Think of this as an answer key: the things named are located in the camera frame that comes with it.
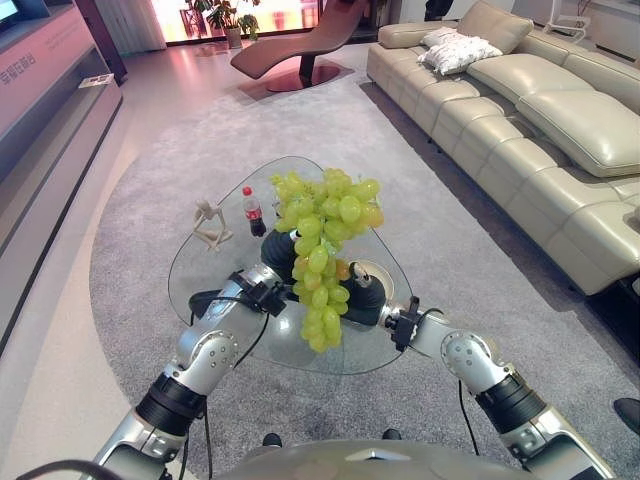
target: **white floor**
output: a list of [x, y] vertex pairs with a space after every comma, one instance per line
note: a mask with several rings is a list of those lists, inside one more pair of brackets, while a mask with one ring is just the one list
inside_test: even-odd
[[[128, 411], [93, 324], [94, 235], [118, 179], [159, 132], [215, 98], [237, 92], [238, 85], [255, 85], [229, 66], [234, 52], [220, 47], [172, 47], [126, 59], [122, 107], [0, 358], [1, 480], [54, 460], [93, 458]], [[364, 59], [366, 48], [347, 46], [329, 58], [338, 63], [344, 55]], [[295, 59], [276, 70], [291, 68]]]

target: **sign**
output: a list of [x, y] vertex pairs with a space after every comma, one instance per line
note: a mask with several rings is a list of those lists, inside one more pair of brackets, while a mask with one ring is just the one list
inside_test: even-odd
[[93, 46], [70, 8], [0, 53], [0, 138]]

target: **area rug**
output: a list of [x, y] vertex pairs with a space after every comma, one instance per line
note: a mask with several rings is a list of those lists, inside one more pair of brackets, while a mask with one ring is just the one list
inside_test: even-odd
[[[194, 201], [218, 201], [266, 162], [298, 155], [379, 179], [386, 217], [379, 234], [422, 305], [493, 337], [619, 475], [637, 478], [638, 439], [611, 405], [638, 389], [586, 326], [598, 321], [583, 297], [426, 136], [413, 127], [411, 138], [399, 133], [361, 64], [345, 66], [352, 73], [319, 87], [259, 101], [229, 94], [176, 119], [120, 180], [95, 238], [90, 287], [105, 355], [132, 405], [185, 328], [169, 303], [167, 276]], [[480, 453], [515, 464], [482, 411], [468, 397], [466, 404]], [[209, 417], [218, 473], [271, 431], [295, 444], [380, 438], [394, 427], [405, 439], [472, 451], [457, 380], [439, 360], [411, 352], [346, 377], [248, 357], [211, 396]], [[197, 421], [189, 468], [199, 478], [206, 478], [203, 438]]]

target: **grape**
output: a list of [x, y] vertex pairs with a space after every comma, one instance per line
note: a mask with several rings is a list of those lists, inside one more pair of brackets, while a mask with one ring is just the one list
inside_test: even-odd
[[307, 269], [308, 264], [309, 257], [296, 257], [295, 261], [293, 262], [293, 266], [303, 272]]
[[324, 224], [324, 233], [331, 239], [341, 242], [349, 238], [350, 232], [347, 226], [340, 220], [329, 220]]
[[305, 288], [304, 283], [303, 282], [296, 282], [293, 284], [293, 293], [295, 293], [296, 295], [300, 296], [303, 293], [307, 292], [308, 290]]
[[327, 259], [327, 264], [322, 271], [322, 275], [326, 277], [335, 277], [336, 275], [336, 259], [333, 255], [329, 255]]
[[356, 189], [356, 197], [361, 202], [366, 202], [375, 198], [375, 196], [380, 191], [380, 184], [377, 180], [373, 180], [371, 178], [364, 180], [362, 183], [357, 185]]
[[304, 184], [296, 172], [289, 172], [284, 178], [285, 186], [292, 193], [299, 193], [304, 190]]
[[322, 284], [327, 287], [327, 290], [332, 289], [333, 287], [338, 285], [338, 279], [336, 277], [323, 277]]
[[307, 315], [305, 317], [305, 321], [311, 322], [311, 323], [321, 323], [322, 322], [322, 314], [323, 313], [324, 313], [323, 310], [320, 310], [318, 308], [309, 307], [309, 309], [307, 310]]
[[307, 290], [312, 292], [320, 285], [322, 285], [322, 277], [319, 273], [313, 272], [311, 270], [307, 270], [306, 272], [304, 272], [304, 286]]
[[338, 259], [336, 260], [336, 278], [338, 280], [349, 280], [351, 277], [351, 273], [349, 273], [349, 265], [347, 265], [344, 260]]
[[336, 197], [328, 197], [322, 202], [322, 210], [330, 217], [340, 216], [340, 200]]
[[353, 223], [358, 220], [361, 210], [360, 202], [352, 195], [342, 197], [342, 200], [340, 200], [340, 217], [346, 223]]
[[380, 207], [377, 207], [376, 205], [372, 205], [370, 203], [366, 203], [362, 206], [361, 219], [364, 220], [367, 225], [370, 225], [374, 228], [379, 227], [384, 222], [384, 216], [382, 215], [382, 210], [380, 210]]
[[275, 229], [297, 229], [298, 255], [291, 271], [293, 293], [307, 306], [300, 335], [318, 353], [342, 341], [340, 315], [348, 311], [349, 291], [339, 281], [350, 277], [349, 265], [335, 255], [342, 242], [382, 224], [376, 204], [380, 185], [367, 179], [353, 184], [340, 169], [326, 169], [324, 181], [307, 181], [296, 172], [272, 175], [279, 218]]
[[338, 315], [344, 315], [349, 310], [346, 303], [329, 302], [328, 305], [333, 308]]
[[312, 350], [318, 353], [322, 353], [326, 351], [327, 342], [325, 341], [324, 335], [323, 336], [318, 335], [316, 337], [311, 338], [311, 340], [309, 340], [309, 346], [311, 347]]
[[276, 231], [280, 233], [288, 232], [291, 230], [291, 226], [286, 222], [284, 218], [279, 218], [274, 225]]
[[313, 212], [313, 200], [309, 197], [302, 197], [297, 202], [298, 215], [305, 217]]
[[318, 237], [302, 237], [296, 240], [296, 243], [293, 246], [293, 249], [296, 251], [298, 255], [309, 255], [313, 247], [315, 247], [320, 242]]
[[313, 247], [309, 254], [309, 270], [312, 272], [320, 273], [327, 266], [329, 260], [329, 254], [327, 248], [324, 245], [318, 245]]
[[298, 233], [303, 237], [315, 237], [321, 230], [322, 223], [315, 215], [307, 215], [298, 220]]
[[349, 290], [340, 285], [336, 285], [331, 290], [329, 290], [329, 298], [338, 303], [345, 303], [347, 300], [349, 300]]
[[311, 304], [316, 308], [322, 308], [327, 304], [329, 299], [329, 290], [324, 285], [320, 285], [315, 289], [311, 296]]
[[302, 280], [304, 272], [297, 267], [293, 267], [293, 270], [291, 270], [291, 276], [294, 280]]
[[325, 330], [335, 330], [340, 328], [340, 316], [330, 306], [324, 307], [322, 312], [322, 321], [324, 323]]

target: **coca-cola bottle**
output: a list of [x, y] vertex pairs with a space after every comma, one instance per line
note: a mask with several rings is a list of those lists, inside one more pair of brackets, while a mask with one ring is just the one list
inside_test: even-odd
[[262, 209], [260, 208], [260, 202], [256, 197], [252, 195], [251, 187], [247, 186], [242, 189], [244, 199], [242, 200], [242, 207], [244, 208], [244, 214], [249, 219], [251, 225], [251, 234], [254, 237], [261, 237], [267, 231], [264, 222], [262, 221]]

